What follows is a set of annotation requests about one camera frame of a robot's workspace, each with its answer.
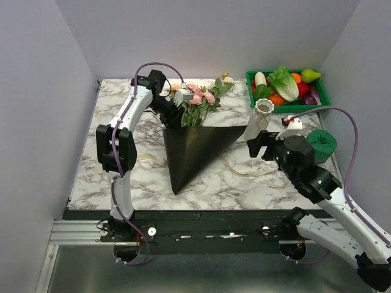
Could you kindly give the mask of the black wrapping paper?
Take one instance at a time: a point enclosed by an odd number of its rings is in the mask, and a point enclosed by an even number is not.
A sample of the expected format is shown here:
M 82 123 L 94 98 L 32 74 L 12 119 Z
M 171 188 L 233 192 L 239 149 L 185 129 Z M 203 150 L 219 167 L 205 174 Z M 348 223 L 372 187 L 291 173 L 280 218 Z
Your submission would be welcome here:
M 245 126 L 187 126 L 164 129 L 172 192 L 179 194 L 244 133 Z

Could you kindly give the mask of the pink flower bouquet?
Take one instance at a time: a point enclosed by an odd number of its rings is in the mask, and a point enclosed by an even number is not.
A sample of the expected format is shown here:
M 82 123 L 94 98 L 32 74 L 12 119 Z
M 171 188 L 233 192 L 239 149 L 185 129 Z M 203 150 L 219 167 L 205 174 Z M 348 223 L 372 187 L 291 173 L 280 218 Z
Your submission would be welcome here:
M 234 84 L 234 79 L 225 75 L 216 78 L 210 85 L 187 83 L 186 88 L 193 93 L 193 99 L 181 102 L 184 109 L 181 126 L 202 126 L 208 114 L 221 107 L 221 96 L 230 91 Z

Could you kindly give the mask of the cream ribbon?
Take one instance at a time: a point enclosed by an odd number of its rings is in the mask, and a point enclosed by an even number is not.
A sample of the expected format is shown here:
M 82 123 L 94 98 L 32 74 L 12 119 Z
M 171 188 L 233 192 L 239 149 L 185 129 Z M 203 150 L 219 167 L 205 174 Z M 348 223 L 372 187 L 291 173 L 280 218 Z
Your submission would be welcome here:
M 249 171 L 249 172 L 241 173 L 241 172 L 237 171 L 235 168 L 233 168 L 229 164 L 228 160 L 225 157 L 223 157 L 223 155 L 218 156 L 218 160 L 221 161 L 226 167 L 228 167 L 232 173 L 234 173 L 238 176 L 265 176 L 265 175 L 273 174 L 277 171 L 277 170 L 257 170 L 257 171 Z M 138 155 L 137 161 L 138 162 L 148 161 L 149 163 L 151 163 L 153 165 L 158 165 L 160 167 L 167 167 L 168 166 L 168 162 L 166 159 L 161 159 L 161 158 L 155 157 L 151 153 L 145 153 L 145 154 Z

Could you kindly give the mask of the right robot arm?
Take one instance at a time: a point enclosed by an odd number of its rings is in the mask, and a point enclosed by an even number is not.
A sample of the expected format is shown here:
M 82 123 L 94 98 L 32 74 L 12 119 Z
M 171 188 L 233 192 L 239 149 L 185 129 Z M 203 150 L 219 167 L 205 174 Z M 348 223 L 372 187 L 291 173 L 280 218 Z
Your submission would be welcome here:
M 301 208 L 293 208 L 275 231 L 288 239 L 300 235 L 317 242 L 355 268 L 367 285 L 380 292 L 388 290 L 390 245 L 387 233 L 372 231 L 376 224 L 360 207 L 352 207 L 352 201 L 345 198 L 341 182 L 315 164 L 315 150 L 307 139 L 288 136 L 280 140 L 275 132 L 261 131 L 246 143 L 250 157 L 256 157 L 265 147 L 262 159 L 274 161 L 302 196 L 331 215 L 346 232 L 331 228 Z

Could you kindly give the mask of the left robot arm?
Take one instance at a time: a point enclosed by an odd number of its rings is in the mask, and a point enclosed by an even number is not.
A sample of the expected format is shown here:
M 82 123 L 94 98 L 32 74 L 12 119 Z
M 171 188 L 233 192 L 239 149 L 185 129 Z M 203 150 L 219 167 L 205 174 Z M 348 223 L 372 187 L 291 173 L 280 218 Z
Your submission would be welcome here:
M 97 159 L 108 176 L 111 185 L 110 216 L 120 220 L 114 233 L 122 241 L 135 235 L 135 226 L 128 220 L 134 206 L 131 201 L 130 173 L 137 160 L 134 130 L 146 109 L 156 112 L 162 124 L 171 129 L 181 127 L 184 109 L 173 100 L 161 96 L 165 75 L 152 70 L 148 76 L 131 80 L 131 93 L 117 115 L 106 125 L 98 125 L 95 133 Z

